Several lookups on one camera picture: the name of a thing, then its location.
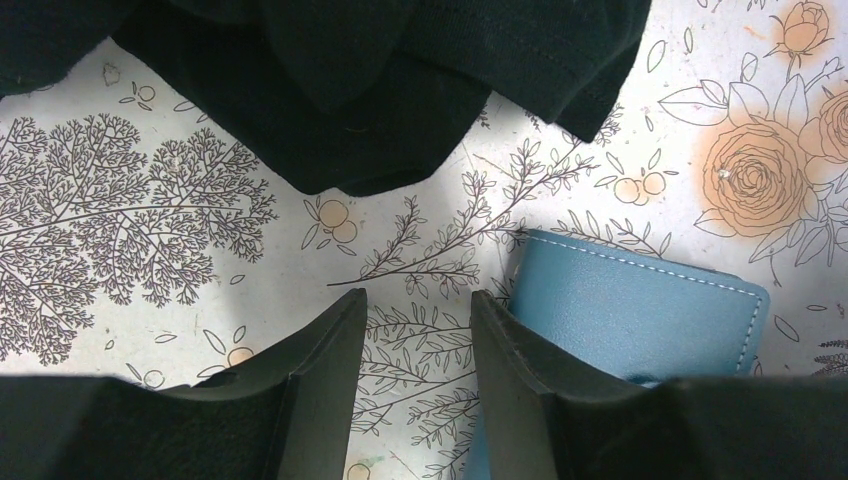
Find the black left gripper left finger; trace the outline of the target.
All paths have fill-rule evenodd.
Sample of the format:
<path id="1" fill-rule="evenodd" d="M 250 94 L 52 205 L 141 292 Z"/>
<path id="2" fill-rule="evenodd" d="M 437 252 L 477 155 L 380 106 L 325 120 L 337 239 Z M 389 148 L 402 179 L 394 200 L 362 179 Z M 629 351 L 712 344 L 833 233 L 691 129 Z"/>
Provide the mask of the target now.
<path id="1" fill-rule="evenodd" d="M 367 324 L 353 289 L 305 327 L 193 385 L 3 376 L 5 479 L 338 479 Z"/>

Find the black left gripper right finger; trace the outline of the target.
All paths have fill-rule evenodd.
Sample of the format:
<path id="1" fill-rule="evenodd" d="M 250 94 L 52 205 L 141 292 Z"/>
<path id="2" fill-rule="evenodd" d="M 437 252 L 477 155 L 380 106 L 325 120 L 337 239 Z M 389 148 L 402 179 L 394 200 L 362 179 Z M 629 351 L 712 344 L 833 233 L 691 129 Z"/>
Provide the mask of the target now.
<path id="1" fill-rule="evenodd" d="M 689 377 L 642 387 L 521 325 L 489 293 L 470 324 L 495 479 L 843 479 L 847 381 Z"/>

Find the blue leather card holder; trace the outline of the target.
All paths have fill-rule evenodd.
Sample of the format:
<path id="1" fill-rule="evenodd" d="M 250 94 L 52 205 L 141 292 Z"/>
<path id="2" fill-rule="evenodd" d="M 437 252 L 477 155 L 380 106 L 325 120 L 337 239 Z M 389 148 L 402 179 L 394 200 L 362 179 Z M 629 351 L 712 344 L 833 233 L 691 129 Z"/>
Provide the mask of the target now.
<path id="1" fill-rule="evenodd" d="M 652 387 L 745 375 L 770 296 L 737 276 L 532 230 L 507 310 L 578 359 Z"/>

